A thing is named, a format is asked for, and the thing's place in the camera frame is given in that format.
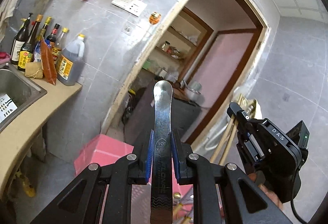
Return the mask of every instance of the shelf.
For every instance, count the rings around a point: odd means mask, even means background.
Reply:
[[[173,59],[176,63],[178,64],[181,64],[181,62],[183,62],[183,59],[175,59],[173,58],[170,54],[164,52],[162,49],[160,49],[159,47],[155,47],[155,49],[158,51],[158,52],[161,52],[163,55]]]
[[[185,38],[183,35],[178,33],[172,26],[170,26],[167,30],[169,33],[173,34],[175,37],[183,41],[185,44],[187,44],[190,48],[194,49],[197,46],[194,45],[192,42],[190,42],[187,38]]]

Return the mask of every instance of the countertop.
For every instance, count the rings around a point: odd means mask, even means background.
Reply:
[[[52,85],[43,80],[33,80],[47,90],[47,94],[20,113],[9,125],[0,132],[0,198],[3,196],[7,183],[11,183],[27,150],[31,147],[38,131],[48,118],[82,86],[76,83],[65,86],[57,80]]]

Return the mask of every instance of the stainless steel sink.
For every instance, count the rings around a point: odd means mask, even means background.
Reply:
[[[16,110],[0,122],[0,132],[23,110],[46,93],[45,89],[25,77],[12,64],[0,64],[0,94],[7,94],[17,106]]]

